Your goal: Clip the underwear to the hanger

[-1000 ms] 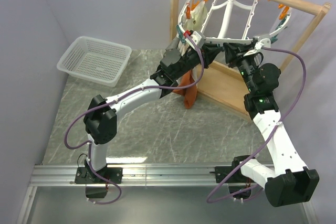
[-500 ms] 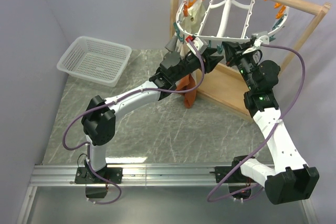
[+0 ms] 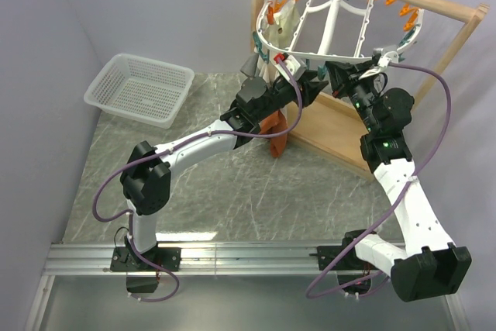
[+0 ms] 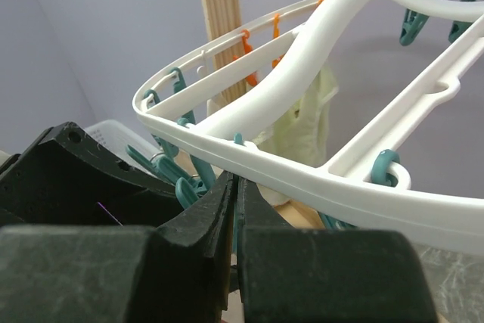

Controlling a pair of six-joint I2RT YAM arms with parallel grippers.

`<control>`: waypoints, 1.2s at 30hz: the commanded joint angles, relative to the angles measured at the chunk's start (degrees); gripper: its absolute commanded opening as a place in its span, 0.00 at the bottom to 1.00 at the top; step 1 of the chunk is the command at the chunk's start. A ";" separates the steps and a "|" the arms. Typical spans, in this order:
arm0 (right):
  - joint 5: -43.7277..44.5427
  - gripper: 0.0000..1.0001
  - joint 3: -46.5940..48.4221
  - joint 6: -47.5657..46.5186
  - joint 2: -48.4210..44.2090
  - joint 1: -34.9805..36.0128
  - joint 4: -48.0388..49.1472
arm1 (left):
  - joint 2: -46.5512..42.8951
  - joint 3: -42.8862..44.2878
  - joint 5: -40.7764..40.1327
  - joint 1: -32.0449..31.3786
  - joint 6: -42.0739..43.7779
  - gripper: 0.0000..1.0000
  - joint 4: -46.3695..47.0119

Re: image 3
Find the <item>white oval clip hanger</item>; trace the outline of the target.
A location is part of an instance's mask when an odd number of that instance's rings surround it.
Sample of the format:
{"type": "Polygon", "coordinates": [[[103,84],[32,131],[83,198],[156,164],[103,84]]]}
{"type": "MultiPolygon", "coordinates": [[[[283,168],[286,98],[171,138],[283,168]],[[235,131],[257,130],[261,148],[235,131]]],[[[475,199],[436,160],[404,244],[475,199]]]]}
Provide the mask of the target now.
{"type": "Polygon", "coordinates": [[[420,34],[424,10],[401,0],[295,0],[300,22],[289,47],[273,46],[265,31],[290,0],[264,0],[253,31],[254,50],[264,60],[287,53],[310,60],[359,63],[374,48],[396,45],[403,54],[420,34]]]}

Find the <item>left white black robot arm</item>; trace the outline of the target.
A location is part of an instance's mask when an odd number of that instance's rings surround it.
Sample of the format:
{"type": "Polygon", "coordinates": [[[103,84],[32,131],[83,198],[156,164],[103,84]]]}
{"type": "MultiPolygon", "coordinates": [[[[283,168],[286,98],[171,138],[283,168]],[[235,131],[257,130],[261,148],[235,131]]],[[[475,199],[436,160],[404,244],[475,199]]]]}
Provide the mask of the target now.
{"type": "Polygon", "coordinates": [[[132,228],[125,238],[129,262],[139,271],[165,262],[156,239],[157,213],[167,204],[171,183],[189,167],[250,142],[260,134],[260,123],[291,102],[311,105],[326,81],[314,71],[305,72],[295,86],[283,77],[272,85],[263,78],[247,78],[229,110],[203,130],[175,142],[152,147],[135,146],[129,169],[120,176],[123,194],[132,211],[132,228]]]}

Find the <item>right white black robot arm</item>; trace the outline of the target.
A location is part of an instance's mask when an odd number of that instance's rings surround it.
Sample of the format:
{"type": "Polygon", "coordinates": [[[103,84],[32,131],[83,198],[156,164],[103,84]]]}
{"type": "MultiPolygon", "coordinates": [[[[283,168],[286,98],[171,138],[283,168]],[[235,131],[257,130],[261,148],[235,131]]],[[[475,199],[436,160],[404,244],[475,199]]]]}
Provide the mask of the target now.
{"type": "Polygon", "coordinates": [[[472,258],[444,230],[418,179],[425,165],[414,162],[403,134],[414,98],[402,88],[377,90],[374,82],[384,72],[372,62],[325,67],[333,97],[348,98],[366,127],[360,151],[391,207],[369,228],[345,235],[342,250],[308,286],[306,297],[332,293],[313,290],[340,262],[352,269],[375,267],[404,302],[456,293],[472,258]]]}

